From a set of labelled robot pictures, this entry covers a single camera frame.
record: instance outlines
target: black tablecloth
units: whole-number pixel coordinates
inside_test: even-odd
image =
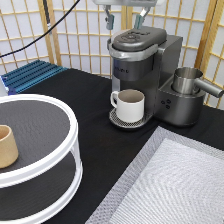
[[[47,224],[82,224],[91,216],[158,126],[215,148],[224,149],[224,111],[204,106],[193,127],[177,128],[152,119],[136,132],[109,121],[111,80],[78,70],[64,71],[26,90],[67,103],[79,123],[83,163],[81,185],[71,202]]]

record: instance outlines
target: round tray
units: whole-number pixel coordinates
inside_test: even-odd
[[[0,124],[12,128],[19,157],[0,169],[0,188],[49,170],[78,141],[78,124],[69,106],[52,97],[16,95],[0,98]]]
[[[75,115],[52,97],[6,96],[0,98],[0,124],[12,128],[19,151],[15,163],[0,169],[0,223],[42,223],[63,209],[80,185]]]

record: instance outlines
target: cable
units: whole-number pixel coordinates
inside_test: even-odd
[[[22,51],[26,48],[28,48],[29,46],[31,46],[32,44],[36,43],[38,40],[42,39],[43,37],[45,37],[47,34],[49,34],[51,32],[51,30],[53,30],[75,7],[76,5],[80,2],[80,0],[77,0],[77,2],[68,10],[68,12],[61,17],[61,19],[58,20],[58,22],[56,22],[54,24],[54,26],[52,26],[46,33],[44,33],[42,36],[38,37],[36,40],[34,40],[33,42],[29,43],[28,45],[26,45],[25,47],[21,48],[21,49],[18,49],[16,51],[13,51],[13,52],[10,52],[10,53],[7,53],[7,54],[3,54],[3,55],[0,55],[0,58],[3,58],[5,56],[8,56],[10,54],[15,54],[19,51]]]

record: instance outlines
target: mug handle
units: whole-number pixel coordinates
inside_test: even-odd
[[[118,97],[118,94],[119,94],[118,91],[114,91],[110,95],[110,102],[115,108],[117,108],[117,104],[114,102],[114,95],[117,95],[117,97]]]

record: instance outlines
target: coffee maker handle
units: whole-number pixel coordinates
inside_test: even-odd
[[[110,102],[111,102],[111,104],[112,104],[115,108],[117,108],[117,104],[114,102],[114,95],[116,95],[116,98],[117,98],[117,97],[118,97],[118,94],[119,94],[118,91],[114,91],[114,92],[112,92],[111,95],[110,95]]]
[[[204,90],[207,93],[210,93],[214,97],[220,98],[224,94],[224,90],[212,85],[208,82],[205,82],[201,79],[195,79],[194,84],[200,89]]]

